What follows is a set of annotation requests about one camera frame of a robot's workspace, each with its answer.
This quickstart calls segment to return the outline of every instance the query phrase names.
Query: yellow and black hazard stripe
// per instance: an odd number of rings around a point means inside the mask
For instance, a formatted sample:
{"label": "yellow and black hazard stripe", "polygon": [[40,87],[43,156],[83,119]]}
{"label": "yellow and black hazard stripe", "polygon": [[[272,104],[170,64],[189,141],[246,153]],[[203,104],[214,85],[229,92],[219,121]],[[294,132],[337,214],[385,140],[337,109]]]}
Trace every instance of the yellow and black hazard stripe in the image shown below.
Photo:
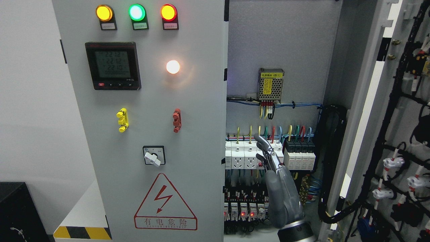
{"label": "yellow and black hazard stripe", "polygon": [[112,239],[109,228],[60,226],[54,238],[67,239]]}

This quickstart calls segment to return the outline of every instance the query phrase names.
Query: white wall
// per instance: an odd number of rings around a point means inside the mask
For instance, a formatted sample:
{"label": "white wall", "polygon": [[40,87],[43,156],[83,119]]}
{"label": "white wall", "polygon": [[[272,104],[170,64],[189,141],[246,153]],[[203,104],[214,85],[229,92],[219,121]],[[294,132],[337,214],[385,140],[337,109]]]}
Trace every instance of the white wall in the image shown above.
{"label": "white wall", "polygon": [[0,1],[0,181],[52,234],[95,179],[50,0]]}

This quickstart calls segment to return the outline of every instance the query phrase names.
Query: green indicator light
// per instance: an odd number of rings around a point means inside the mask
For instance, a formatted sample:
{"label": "green indicator light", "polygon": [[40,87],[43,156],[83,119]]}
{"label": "green indicator light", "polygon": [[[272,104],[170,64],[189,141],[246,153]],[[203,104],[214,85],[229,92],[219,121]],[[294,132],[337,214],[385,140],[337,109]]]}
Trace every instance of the green indicator light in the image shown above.
{"label": "green indicator light", "polygon": [[129,15],[134,21],[141,21],[145,15],[145,9],[140,4],[133,4],[129,7]]}

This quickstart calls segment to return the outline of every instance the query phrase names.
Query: white indicator light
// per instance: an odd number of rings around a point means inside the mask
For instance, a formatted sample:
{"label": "white indicator light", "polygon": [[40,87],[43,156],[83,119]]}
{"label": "white indicator light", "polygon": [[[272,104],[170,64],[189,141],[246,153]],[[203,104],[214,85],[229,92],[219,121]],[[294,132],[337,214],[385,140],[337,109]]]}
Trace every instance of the white indicator light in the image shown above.
{"label": "white indicator light", "polygon": [[171,60],[169,62],[167,62],[166,65],[166,70],[170,73],[170,74],[176,74],[180,69],[180,65],[179,62],[177,60]]}

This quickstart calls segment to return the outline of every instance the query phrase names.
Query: screw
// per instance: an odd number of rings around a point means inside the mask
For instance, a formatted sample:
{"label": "screw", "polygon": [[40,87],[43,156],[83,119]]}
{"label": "screw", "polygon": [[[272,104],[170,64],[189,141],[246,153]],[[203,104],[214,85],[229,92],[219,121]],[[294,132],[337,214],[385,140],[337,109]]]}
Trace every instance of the screw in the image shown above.
{"label": "screw", "polygon": [[387,55],[387,58],[389,60],[395,60],[397,57],[395,57],[394,55]]}
{"label": "screw", "polygon": [[391,42],[391,44],[392,45],[400,45],[400,41],[399,40],[393,40],[392,42]]}

